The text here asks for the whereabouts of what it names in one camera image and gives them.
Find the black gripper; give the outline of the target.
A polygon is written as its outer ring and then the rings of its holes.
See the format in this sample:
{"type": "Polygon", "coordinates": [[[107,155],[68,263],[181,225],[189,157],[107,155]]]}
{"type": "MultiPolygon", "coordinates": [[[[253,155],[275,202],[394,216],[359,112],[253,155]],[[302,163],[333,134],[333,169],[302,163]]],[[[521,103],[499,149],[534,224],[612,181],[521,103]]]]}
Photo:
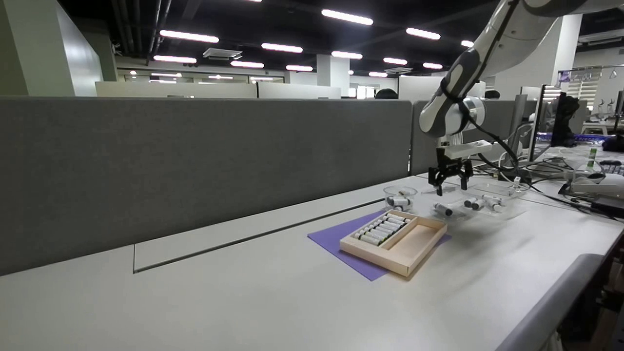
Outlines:
{"type": "Polygon", "coordinates": [[[443,147],[437,149],[437,167],[427,169],[427,181],[435,186],[435,192],[443,192],[447,177],[460,175],[460,188],[468,188],[468,181],[474,175],[472,161],[466,157],[448,157],[443,147]]]}

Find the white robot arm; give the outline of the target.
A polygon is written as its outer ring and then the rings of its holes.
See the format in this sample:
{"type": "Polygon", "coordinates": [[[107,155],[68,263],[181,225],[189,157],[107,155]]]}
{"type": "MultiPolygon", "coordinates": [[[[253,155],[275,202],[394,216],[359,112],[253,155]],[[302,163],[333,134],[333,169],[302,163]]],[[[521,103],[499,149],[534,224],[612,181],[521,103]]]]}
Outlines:
{"type": "Polygon", "coordinates": [[[447,69],[419,112],[419,128],[445,140],[468,124],[480,126],[484,105],[468,97],[486,75],[521,64],[542,42],[554,21],[569,13],[593,13],[622,0],[499,0],[486,27],[447,69]]]}

